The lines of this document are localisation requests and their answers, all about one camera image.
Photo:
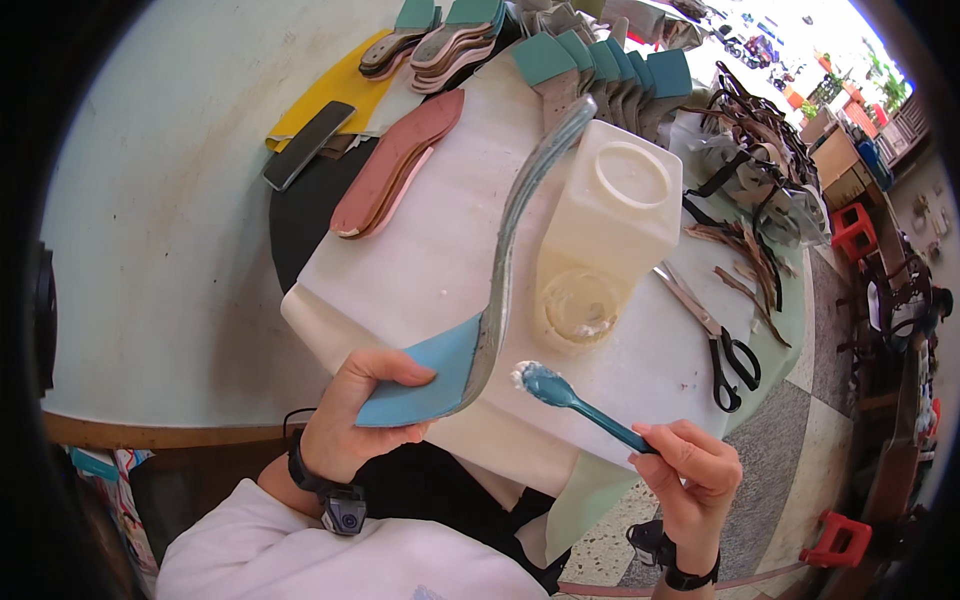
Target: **glue container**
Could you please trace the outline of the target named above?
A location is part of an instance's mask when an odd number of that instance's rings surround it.
[[[534,333],[578,354],[608,338],[636,284],[680,239],[683,164],[593,120],[537,259]]]

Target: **black wrist strap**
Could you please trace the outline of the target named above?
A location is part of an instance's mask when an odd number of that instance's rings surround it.
[[[627,541],[634,547],[640,562],[648,566],[658,564],[663,582],[676,591],[692,591],[709,583],[717,583],[720,571],[720,551],[710,573],[691,575],[677,568],[677,544],[663,531],[663,521],[652,520],[642,525],[633,525],[627,530]]]
[[[663,582],[667,584],[669,588],[675,589],[676,591],[692,591],[694,589],[700,589],[707,584],[717,583],[717,573],[720,571],[720,551],[717,550],[717,560],[713,564],[713,568],[710,570],[710,573],[706,575],[690,575],[689,573],[684,573],[683,571],[677,568],[676,561],[666,568],[666,572],[663,574]]]
[[[300,437],[302,429],[296,429],[290,436],[290,449],[287,453],[287,470],[297,487],[313,492],[324,505],[321,521],[328,531],[339,536],[355,536],[363,528],[367,518],[367,502],[360,486],[330,481],[315,475],[303,463],[300,456]]]

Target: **terrazzo floor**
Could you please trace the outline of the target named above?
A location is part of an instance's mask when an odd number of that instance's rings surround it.
[[[804,251],[807,328],[800,358],[756,413],[725,439],[740,455],[744,478],[721,539],[720,582],[734,587],[718,590],[718,600],[776,598],[798,582],[808,567],[782,571],[816,542],[817,516],[836,505],[845,486],[852,361],[849,353],[835,350],[848,324],[834,301],[847,294],[848,277],[829,248]],[[642,481],[634,486],[574,545],[561,593],[554,597],[649,597],[660,573],[636,560],[624,532],[654,518],[658,507]],[[771,573],[777,569],[780,574]],[[755,581],[768,573],[775,576]],[[740,580],[744,585],[736,585]],[[584,590],[571,585],[590,587],[594,595],[569,593]],[[624,596],[629,590],[640,595]]]

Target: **red plastic stool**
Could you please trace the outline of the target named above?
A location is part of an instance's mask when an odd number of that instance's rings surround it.
[[[826,522],[824,533],[816,548],[800,551],[800,560],[814,566],[854,567],[860,564],[874,534],[873,528],[829,510],[820,513],[820,520]]]
[[[851,203],[834,212],[830,220],[833,222],[833,241],[830,245],[842,248],[850,264],[876,250],[874,224],[870,222],[863,204]]]

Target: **black scissors handle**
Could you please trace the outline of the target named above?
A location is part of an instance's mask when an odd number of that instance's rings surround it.
[[[736,393],[736,386],[730,385],[727,381],[727,377],[723,373],[723,365],[720,363],[720,345],[723,344],[724,354],[727,356],[727,360],[730,362],[733,369],[736,371],[740,378],[743,379],[743,383],[750,388],[755,390],[759,386],[760,379],[760,364],[756,360],[754,353],[747,348],[747,345],[741,342],[740,340],[734,340],[730,337],[730,332],[727,331],[725,327],[721,328],[720,339],[710,338],[710,358],[713,361],[713,400],[717,403],[717,406],[720,407],[720,410],[726,413],[735,412],[740,408],[742,400],[740,396]],[[740,362],[740,359],[736,357],[736,354],[733,353],[733,348],[736,347],[740,349],[751,362],[754,367],[754,372],[751,374],[747,371],[747,368],[743,366],[743,363]],[[721,390],[726,392],[727,401],[723,401],[723,394]]]
[[[733,367],[736,374],[740,375],[740,379],[744,385],[750,388],[751,392],[758,388],[760,386],[760,363],[756,360],[756,355],[753,351],[740,340],[734,340],[730,337],[730,332],[727,331],[726,327],[720,327],[720,338],[723,341],[723,353],[727,355],[727,362],[730,363],[730,366]],[[753,373],[747,371],[747,368],[740,362],[739,357],[733,353],[734,348],[738,348],[743,352],[743,355],[747,357],[747,360],[750,361],[750,364],[754,368]]]

